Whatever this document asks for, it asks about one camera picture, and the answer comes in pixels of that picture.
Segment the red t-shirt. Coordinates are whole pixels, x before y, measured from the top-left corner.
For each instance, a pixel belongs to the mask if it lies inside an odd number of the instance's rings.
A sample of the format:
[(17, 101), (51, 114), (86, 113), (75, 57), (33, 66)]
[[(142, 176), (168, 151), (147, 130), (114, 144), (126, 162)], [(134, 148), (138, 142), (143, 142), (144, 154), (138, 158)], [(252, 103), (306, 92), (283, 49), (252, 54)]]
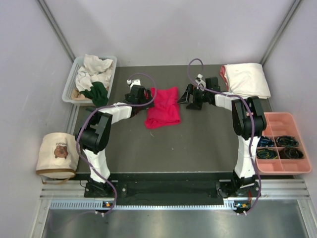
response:
[(162, 126), (171, 126), (181, 123), (180, 109), (178, 105), (178, 88), (172, 87), (167, 90), (151, 88), (151, 93), (157, 93), (154, 99), (154, 107), (149, 108), (145, 127), (156, 129)]

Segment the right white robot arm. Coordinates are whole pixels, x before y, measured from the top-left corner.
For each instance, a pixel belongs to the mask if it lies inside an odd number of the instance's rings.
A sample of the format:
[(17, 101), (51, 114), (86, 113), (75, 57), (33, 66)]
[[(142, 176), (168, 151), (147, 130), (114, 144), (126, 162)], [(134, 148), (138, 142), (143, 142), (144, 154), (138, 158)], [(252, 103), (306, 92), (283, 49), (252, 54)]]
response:
[(178, 103), (186, 104), (188, 110), (198, 111), (204, 103), (209, 103), (232, 112), (233, 129), (238, 136), (238, 158), (231, 190), (235, 195), (243, 196), (249, 191), (249, 185), (255, 183), (257, 144), (267, 126), (259, 97), (243, 98), (229, 92), (221, 92), (217, 77), (203, 79), (203, 76), (198, 74), (193, 83), (188, 84)]

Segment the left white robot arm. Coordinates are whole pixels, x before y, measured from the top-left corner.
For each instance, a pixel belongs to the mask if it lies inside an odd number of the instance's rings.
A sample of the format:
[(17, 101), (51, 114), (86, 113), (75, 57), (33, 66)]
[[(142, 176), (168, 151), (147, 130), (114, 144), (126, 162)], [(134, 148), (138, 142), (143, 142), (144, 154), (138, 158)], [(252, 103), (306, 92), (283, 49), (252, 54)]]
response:
[(139, 111), (152, 108), (156, 95), (156, 90), (152, 93), (141, 85), (133, 85), (130, 93), (125, 95), (124, 102), (88, 111), (89, 115), (75, 137), (76, 149), (89, 165), (90, 177), (92, 181), (97, 182), (95, 191), (100, 196), (105, 197), (112, 192), (112, 184), (107, 181), (110, 171), (106, 162), (111, 126), (134, 117)]

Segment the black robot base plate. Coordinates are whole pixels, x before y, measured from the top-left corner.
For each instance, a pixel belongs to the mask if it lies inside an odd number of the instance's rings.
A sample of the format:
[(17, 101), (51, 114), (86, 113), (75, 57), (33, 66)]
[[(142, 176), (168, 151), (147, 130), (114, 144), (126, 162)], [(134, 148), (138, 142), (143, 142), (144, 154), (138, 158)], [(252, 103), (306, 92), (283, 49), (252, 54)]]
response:
[(220, 205), (224, 198), (256, 197), (259, 185), (236, 190), (232, 173), (114, 173), (102, 184), (87, 179), (86, 198), (117, 198), (117, 205)]

